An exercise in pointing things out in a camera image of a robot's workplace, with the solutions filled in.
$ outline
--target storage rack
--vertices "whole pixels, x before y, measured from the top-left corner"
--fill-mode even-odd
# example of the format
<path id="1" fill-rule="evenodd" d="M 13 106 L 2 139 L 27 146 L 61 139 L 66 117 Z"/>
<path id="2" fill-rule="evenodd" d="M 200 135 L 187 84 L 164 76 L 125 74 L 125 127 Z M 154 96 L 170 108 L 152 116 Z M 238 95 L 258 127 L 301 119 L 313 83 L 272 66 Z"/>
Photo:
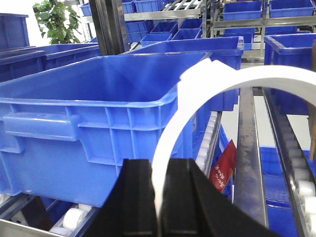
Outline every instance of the storage rack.
<path id="1" fill-rule="evenodd" d="M 268 2 L 267 0 L 262 1 L 262 17 L 259 19 L 247 19 L 247 20 L 230 20 L 223 21 L 219 19 L 220 8 L 217 7 L 214 10 L 212 17 L 213 21 L 210 23 L 210 37 L 216 36 L 217 30 L 223 30 L 228 28 L 243 28 L 243 27 L 256 27 L 261 28 L 261 41 L 260 50 L 250 50 L 244 53 L 245 56 L 259 57 L 264 56 L 264 36 L 266 27 L 273 26 L 313 26 L 316 25 L 316 15 L 313 16 L 298 16 L 298 17 L 280 17 L 280 18 L 269 18 Z"/>
<path id="2" fill-rule="evenodd" d="M 202 16 L 203 38 L 206 37 L 206 13 L 209 0 L 175 0 L 168 3 L 161 11 L 124 14 L 125 21 L 163 20 L 177 18 L 199 18 Z M 93 23 L 92 16 L 84 16 L 84 23 Z"/>

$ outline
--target white roller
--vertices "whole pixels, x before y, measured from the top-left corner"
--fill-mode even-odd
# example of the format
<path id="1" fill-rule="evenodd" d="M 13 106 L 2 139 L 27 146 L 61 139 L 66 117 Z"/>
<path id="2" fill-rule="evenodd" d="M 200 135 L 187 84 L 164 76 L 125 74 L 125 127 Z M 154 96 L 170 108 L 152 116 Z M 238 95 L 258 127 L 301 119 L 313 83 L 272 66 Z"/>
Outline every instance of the white roller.
<path id="1" fill-rule="evenodd" d="M 291 163 L 293 168 L 306 168 L 306 162 L 304 158 L 293 158 Z"/>
<path id="2" fill-rule="evenodd" d="M 316 214 L 316 197 L 304 196 L 302 198 L 304 212 Z"/>
<path id="3" fill-rule="evenodd" d="M 283 134 L 283 138 L 285 140 L 293 140 L 294 139 L 294 133 L 292 133 L 292 132 L 284 133 Z"/>
<path id="4" fill-rule="evenodd" d="M 298 181 L 298 180 L 309 181 L 310 174 L 309 174 L 307 169 L 295 168 L 294 169 L 294 178 L 296 181 Z"/>
<path id="5" fill-rule="evenodd" d="M 209 140 L 203 139 L 201 142 L 201 147 L 209 148 Z"/>
<path id="6" fill-rule="evenodd" d="M 220 83 L 214 84 L 207 76 L 210 71 L 212 78 L 221 79 Z M 160 216 L 165 174 L 174 144 L 189 119 L 213 96 L 235 88 L 261 86 L 288 91 L 316 105 L 316 73 L 295 67 L 270 65 L 234 70 L 219 61 L 204 59 L 186 70 L 180 78 L 177 84 L 178 110 L 164 129 L 153 159 L 152 182 L 157 216 Z"/>
<path id="7" fill-rule="evenodd" d="M 288 149 L 288 155 L 290 158 L 302 156 L 302 151 L 299 148 L 289 148 Z"/>
<path id="8" fill-rule="evenodd" d="M 70 231 L 74 231 L 86 215 L 87 212 L 85 210 L 70 208 L 65 214 L 63 227 Z"/>
<path id="9" fill-rule="evenodd" d="M 198 152 L 199 157 L 207 157 L 208 148 L 201 147 Z"/>
<path id="10" fill-rule="evenodd" d="M 92 209 L 92 206 L 79 203 L 78 208 L 81 210 L 85 210 L 86 212 L 89 212 Z"/>
<path id="11" fill-rule="evenodd" d="M 286 140 L 285 141 L 285 146 L 286 148 L 290 149 L 290 148 L 298 148 L 298 143 L 295 140 Z"/>
<path id="12" fill-rule="evenodd" d="M 311 236 L 316 236 L 316 214 L 308 213 L 306 214 L 306 221 L 310 227 Z"/>
<path id="13" fill-rule="evenodd" d="M 281 131 L 283 133 L 289 133 L 289 132 L 292 132 L 292 128 L 290 126 L 282 126 Z"/>
<path id="14" fill-rule="evenodd" d="M 207 127 L 206 127 L 205 132 L 213 133 L 213 131 L 214 131 L 214 127 L 213 127 L 213 126 L 207 126 Z"/>
<path id="15" fill-rule="evenodd" d="M 284 117 L 279 117 L 279 125 L 282 126 L 282 127 L 289 127 L 290 126 L 290 123 L 288 122 L 288 120 Z"/>
<path id="16" fill-rule="evenodd" d="M 8 200 L 9 197 L 9 195 L 0 194 L 0 204 Z"/>
<path id="17" fill-rule="evenodd" d="M 70 236 L 71 235 L 71 231 L 70 230 L 67 230 L 65 228 L 62 228 L 62 227 L 53 227 L 50 229 L 49 232 L 52 232 L 54 234 L 58 234 L 58 235 L 61 235 L 61 236 Z"/>
<path id="18" fill-rule="evenodd" d="M 298 194 L 301 199 L 303 196 L 315 196 L 315 185 L 310 181 L 297 181 Z"/>

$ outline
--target metal frame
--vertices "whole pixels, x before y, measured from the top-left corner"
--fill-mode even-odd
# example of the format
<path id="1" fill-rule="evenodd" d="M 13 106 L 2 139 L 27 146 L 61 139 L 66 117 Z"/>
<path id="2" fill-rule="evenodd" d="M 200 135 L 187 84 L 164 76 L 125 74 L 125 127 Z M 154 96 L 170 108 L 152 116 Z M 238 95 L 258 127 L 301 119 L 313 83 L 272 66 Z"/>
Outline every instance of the metal frame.
<path id="1" fill-rule="evenodd" d="M 234 204 L 269 227 L 252 87 L 240 89 Z"/>
<path id="2" fill-rule="evenodd" d="M 249 53 L 248 56 L 264 56 L 264 36 L 266 27 L 268 26 L 300 26 L 300 25 L 316 25 L 316 16 L 298 16 L 298 17 L 280 17 L 269 18 L 267 11 L 268 1 L 263 1 L 263 13 L 262 18 L 259 19 L 247 19 L 247 20 L 230 20 L 230 21 L 218 21 L 214 18 L 211 22 L 211 37 L 215 37 L 216 31 L 227 28 L 243 28 L 243 27 L 257 27 L 261 28 L 261 41 L 259 54 Z"/>
<path id="3" fill-rule="evenodd" d="M 295 186 L 295 179 L 293 177 L 293 171 L 292 171 L 292 168 L 290 165 L 288 151 L 286 149 L 284 141 L 282 140 L 283 133 L 280 129 L 279 122 L 278 122 L 278 118 L 280 117 L 280 113 L 275 108 L 275 106 L 273 104 L 273 99 L 271 98 L 271 95 L 269 94 L 269 92 L 267 91 L 266 88 L 263 88 L 263 95 L 264 95 L 264 99 L 266 102 L 273 135 L 274 135 L 275 142 L 276 142 L 276 148 L 277 148 L 278 154 L 280 156 L 282 170 L 283 170 L 284 178 L 286 181 L 286 186 L 287 186 L 287 189 L 289 191 L 291 207 L 292 207 L 293 215 L 295 217 L 297 234 L 299 237 L 309 237 L 309 236 L 311 236 L 311 234 L 309 231 L 308 224 L 306 223 L 306 220 L 304 217 L 304 211 L 302 209 L 302 205 L 300 203 L 298 191 L 297 191 L 297 188 Z M 294 136 L 294 140 L 297 141 L 297 138 L 296 138 L 294 132 L 293 132 L 293 136 Z M 304 154 L 302 152 L 302 149 L 301 149 L 299 143 L 298 143 L 298 148 L 301 150 L 302 157 L 304 157 Z M 306 161 L 306 167 L 310 173 L 310 180 L 312 180 L 313 183 L 315 184 L 316 182 L 315 182 L 314 176 L 309 168 L 309 165 L 307 164 L 307 161 Z"/>

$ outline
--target metal shelf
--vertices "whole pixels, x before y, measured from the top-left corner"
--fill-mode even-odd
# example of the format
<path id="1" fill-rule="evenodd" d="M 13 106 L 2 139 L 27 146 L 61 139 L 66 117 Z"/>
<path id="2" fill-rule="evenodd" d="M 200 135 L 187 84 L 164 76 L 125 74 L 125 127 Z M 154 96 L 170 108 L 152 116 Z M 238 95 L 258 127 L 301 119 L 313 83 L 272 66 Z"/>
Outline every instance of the metal shelf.
<path id="1" fill-rule="evenodd" d="M 262 26 L 296 26 L 296 25 L 314 25 L 316 16 L 297 16 L 280 17 L 266 19 L 248 19 L 232 21 L 215 21 L 214 29 L 239 28 L 239 27 L 262 27 Z"/>
<path id="2" fill-rule="evenodd" d="M 162 11 L 124 14 L 125 21 L 160 20 L 174 18 L 198 18 L 202 14 L 203 0 L 176 0 Z M 92 16 L 82 17 L 85 23 L 93 23 Z"/>

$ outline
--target crate rim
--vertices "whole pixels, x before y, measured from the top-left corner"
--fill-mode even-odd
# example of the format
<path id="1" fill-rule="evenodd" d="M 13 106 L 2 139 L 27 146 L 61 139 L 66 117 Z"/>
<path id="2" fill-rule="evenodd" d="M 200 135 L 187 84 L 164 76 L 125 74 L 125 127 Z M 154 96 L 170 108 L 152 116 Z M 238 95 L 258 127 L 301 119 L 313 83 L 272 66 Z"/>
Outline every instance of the crate rim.
<path id="1" fill-rule="evenodd" d="M 178 53 L 178 54 L 201 54 L 203 60 L 207 55 L 205 52 L 190 52 L 190 53 Z M 89 61 L 97 61 L 102 60 L 106 57 L 143 57 L 144 55 L 109 55 L 109 56 L 98 56 L 95 58 L 85 59 L 79 62 L 72 63 L 71 65 L 80 65 L 85 64 Z M 33 75 L 42 76 L 45 78 L 46 74 L 50 74 L 51 72 L 55 72 L 56 70 L 62 71 L 69 67 L 69 65 L 65 65 L 58 68 L 52 68 L 43 72 L 39 72 Z M 27 80 L 32 75 L 23 76 L 20 78 L 12 79 L 9 81 L 4 81 L 0 83 L 0 86 L 18 83 L 20 81 Z M 165 95 L 163 95 L 160 99 L 155 101 L 147 101 L 147 102 L 118 102 L 118 101 L 89 101 L 89 100 L 49 100 L 49 99 L 23 99 L 23 98 L 7 98 L 0 97 L 0 103 L 5 104 L 20 104 L 20 105 L 45 105 L 45 106 L 81 106 L 81 107 L 116 107 L 116 108 L 153 108 L 159 107 L 161 105 L 166 105 L 172 103 L 175 99 L 177 99 L 177 93 L 171 92 L 173 88 L 177 86 L 174 85 Z"/>
<path id="2" fill-rule="evenodd" d="M 286 34 L 286 35 L 269 35 L 265 36 L 265 41 L 268 43 L 273 50 L 275 50 L 279 54 L 284 55 L 296 55 L 298 52 L 300 54 L 308 54 L 311 47 L 285 47 L 282 43 L 278 42 L 275 38 L 282 38 L 282 37 L 288 37 L 288 36 L 301 36 L 304 37 L 304 35 L 315 35 L 316 39 L 316 33 L 315 34 Z"/>

